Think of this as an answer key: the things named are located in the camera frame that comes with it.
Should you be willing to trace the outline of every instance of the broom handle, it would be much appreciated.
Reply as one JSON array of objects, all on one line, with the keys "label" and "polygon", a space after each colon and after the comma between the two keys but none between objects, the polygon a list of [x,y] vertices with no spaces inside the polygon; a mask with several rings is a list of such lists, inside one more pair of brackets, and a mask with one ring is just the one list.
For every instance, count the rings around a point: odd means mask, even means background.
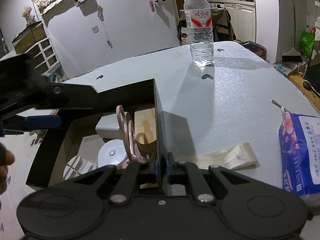
[{"label": "broom handle", "polygon": [[293,47],[296,46],[296,6],[294,4],[294,0],[292,0],[292,4],[293,4],[293,22],[294,22],[294,43],[293,43]]}]

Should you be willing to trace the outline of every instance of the wall-mounted device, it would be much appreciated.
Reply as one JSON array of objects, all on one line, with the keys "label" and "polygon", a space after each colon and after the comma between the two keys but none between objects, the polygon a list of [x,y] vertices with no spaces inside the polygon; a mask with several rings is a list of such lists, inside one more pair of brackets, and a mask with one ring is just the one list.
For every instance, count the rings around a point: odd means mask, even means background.
[{"label": "wall-mounted device", "polygon": [[75,0],[75,6],[79,7],[83,5],[84,3],[88,2],[89,0]]}]

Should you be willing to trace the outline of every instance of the pink flower print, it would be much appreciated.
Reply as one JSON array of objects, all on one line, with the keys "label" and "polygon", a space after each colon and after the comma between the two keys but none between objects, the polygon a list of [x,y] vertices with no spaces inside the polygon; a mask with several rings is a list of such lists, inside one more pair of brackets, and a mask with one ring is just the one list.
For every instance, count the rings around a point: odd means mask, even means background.
[{"label": "pink flower print", "polygon": [[284,135],[285,132],[287,132],[288,134],[291,134],[293,132],[293,124],[292,124],[291,116],[289,113],[285,115],[282,121],[282,127],[283,127],[282,135]]}]

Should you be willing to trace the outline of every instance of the broom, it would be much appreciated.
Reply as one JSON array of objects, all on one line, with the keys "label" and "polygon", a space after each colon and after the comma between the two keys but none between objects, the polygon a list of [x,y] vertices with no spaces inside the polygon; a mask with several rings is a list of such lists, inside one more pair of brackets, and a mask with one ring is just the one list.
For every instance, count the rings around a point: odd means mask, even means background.
[{"label": "broom", "polygon": [[302,62],[301,54],[298,52],[294,46],[296,44],[296,6],[293,3],[293,16],[294,16],[294,42],[293,47],[290,51],[282,54],[282,62]]}]

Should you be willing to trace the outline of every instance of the glass tank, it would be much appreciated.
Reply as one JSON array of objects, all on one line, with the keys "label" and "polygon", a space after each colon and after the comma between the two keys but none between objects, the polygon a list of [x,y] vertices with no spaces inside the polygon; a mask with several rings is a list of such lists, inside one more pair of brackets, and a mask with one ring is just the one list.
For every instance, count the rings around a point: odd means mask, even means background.
[{"label": "glass tank", "polygon": [[17,54],[25,53],[38,41],[45,39],[43,23],[36,22],[25,28],[13,41],[12,44]]}]

